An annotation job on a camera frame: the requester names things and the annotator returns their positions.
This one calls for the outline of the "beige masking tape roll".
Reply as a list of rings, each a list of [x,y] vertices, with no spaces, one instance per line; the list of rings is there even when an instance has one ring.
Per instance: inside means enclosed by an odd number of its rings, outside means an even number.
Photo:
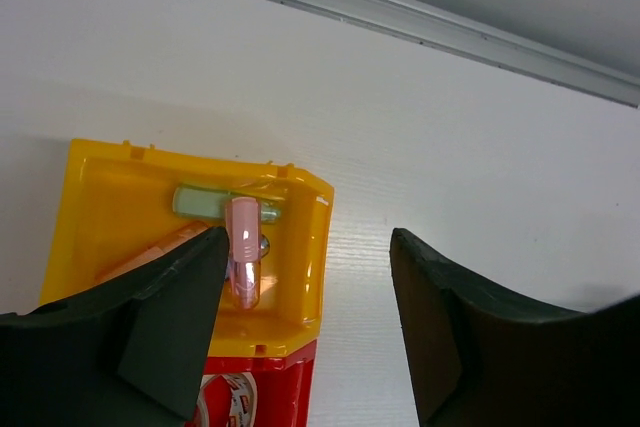
[[[201,381],[194,417],[186,426],[252,427],[257,386],[251,373],[207,374]]]

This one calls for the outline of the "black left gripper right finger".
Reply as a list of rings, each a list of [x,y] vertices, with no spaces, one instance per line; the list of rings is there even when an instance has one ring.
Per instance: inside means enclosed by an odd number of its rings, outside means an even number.
[[[635,426],[639,300],[578,312],[393,231],[391,275],[423,426]]]

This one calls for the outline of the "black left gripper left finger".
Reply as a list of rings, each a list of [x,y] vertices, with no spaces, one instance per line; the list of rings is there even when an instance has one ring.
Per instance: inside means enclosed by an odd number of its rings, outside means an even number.
[[[134,270],[1,317],[5,426],[181,426],[196,410],[226,273],[212,227]]]

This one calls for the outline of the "pink correction tape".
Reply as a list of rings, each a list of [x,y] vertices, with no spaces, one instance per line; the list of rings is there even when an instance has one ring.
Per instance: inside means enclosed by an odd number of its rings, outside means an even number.
[[[253,309],[260,297],[260,213],[260,204],[252,197],[232,198],[226,205],[231,297],[241,310]]]

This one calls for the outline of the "orange correction tape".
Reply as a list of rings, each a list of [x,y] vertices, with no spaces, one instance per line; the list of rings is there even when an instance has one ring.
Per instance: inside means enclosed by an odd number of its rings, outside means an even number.
[[[139,252],[129,256],[126,260],[119,261],[110,267],[104,268],[95,276],[95,282],[97,284],[104,283],[142,265],[152,262],[196,237],[208,228],[209,226],[201,221],[195,221],[187,224],[180,229],[167,234],[160,240],[152,242]]]

